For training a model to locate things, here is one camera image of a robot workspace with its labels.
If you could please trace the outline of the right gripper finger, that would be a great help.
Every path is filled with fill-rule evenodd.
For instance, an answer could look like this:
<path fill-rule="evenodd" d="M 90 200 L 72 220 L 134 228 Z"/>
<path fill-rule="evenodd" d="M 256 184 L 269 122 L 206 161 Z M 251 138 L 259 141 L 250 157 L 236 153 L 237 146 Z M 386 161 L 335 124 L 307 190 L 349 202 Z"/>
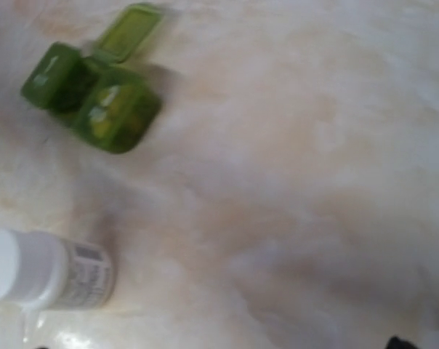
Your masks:
<path fill-rule="evenodd" d="M 408 340 L 401 339 L 397 336 L 393 336 L 388 340 L 386 344 L 386 349 L 419 349 L 419 348 Z"/>

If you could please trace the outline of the small white pill bottle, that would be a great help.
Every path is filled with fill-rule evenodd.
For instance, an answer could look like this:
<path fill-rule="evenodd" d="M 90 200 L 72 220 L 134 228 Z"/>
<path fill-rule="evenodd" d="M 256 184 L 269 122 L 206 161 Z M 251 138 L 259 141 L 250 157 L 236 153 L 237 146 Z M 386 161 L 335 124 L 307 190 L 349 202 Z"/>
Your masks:
<path fill-rule="evenodd" d="M 0 302 L 27 310 L 88 310 L 113 291 L 104 248 L 51 233 L 0 229 Z"/>

